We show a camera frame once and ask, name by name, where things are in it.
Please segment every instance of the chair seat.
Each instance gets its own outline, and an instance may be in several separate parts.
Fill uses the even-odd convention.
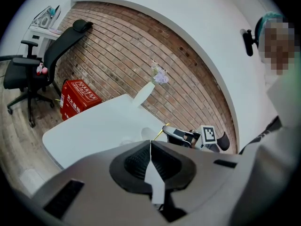
[[[32,68],[32,78],[32,84],[36,90],[48,85],[47,75],[41,74],[38,76],[36,67]],[[11,60],[5,73],[3,86],[6,89],[28,87],[25,67],[14,65],[13,60]]]

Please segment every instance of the chair base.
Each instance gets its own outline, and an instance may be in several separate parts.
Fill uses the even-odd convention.
[[[52,99],[49,99],[45,96],[42,96],[42,95],[39,95],[38,93],[36,92],[31,92],[31,91],[27,91],[26,93],[20,95],[19,97],[17,97],[16,99],[14,99],[12,102],[10,102],[8,105],[7,105],[7,108],[8,108],[8,113],[9,114],[12,114],[13,113],[13,110],[11,109],[11,106],[13,106],[14,104],[20,102],[20,101],[23,101],[25,99],[27,99],[27,113],[28,113],[28,121],[29,121],[29,125],[30,127],[34,127],[35,126],[35,123],[34,121],[32,120],[32,108],[31,108],[31,103],[32,103],[32,99],[33,98],[36,98],[38,100],[43,100],[43,101],[46,101],[46,102],[49,102],[50,103],[50,107],[53,108],[55,105],[52,101]]]

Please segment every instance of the chair wheel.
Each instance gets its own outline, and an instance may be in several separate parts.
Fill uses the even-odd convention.
[[[34,128],[34,126],[35,126],[36,124],[35,124],[33,121],[30,121],[30,122],[29,122],[29,125],[30,125],[31,128]]]

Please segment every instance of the brick wall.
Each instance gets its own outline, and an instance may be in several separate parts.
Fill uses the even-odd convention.
[[[163,122],[183,130],[214,125],[226,131],[236,153],[236,138],[226,100],[196,52],[176,33],[136,10],[101,2],[77,2],[60,24],[77,19],[94,23],[85,37],[58,61],[55,81],[83,79],[104,101],[122,94],[135,97],[151,80],[155,60],[169,82],[157,85],[143,106]]]

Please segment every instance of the wooden floor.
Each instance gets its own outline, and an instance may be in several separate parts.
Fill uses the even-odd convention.
[[[44,182],[61,171],[52,161],[42,143],[43,134],[62,122],[59,101],[49,103],[32,100],[32,115],[36,126],[31,128],[27,117],[27,100],[12,106],[7,104],[18,97],[19,89],[4,89],[4,74],[9,61],[0,62],[0,163],[11,185],[32,195]],[[52,86],[40,94],[60,99]]]

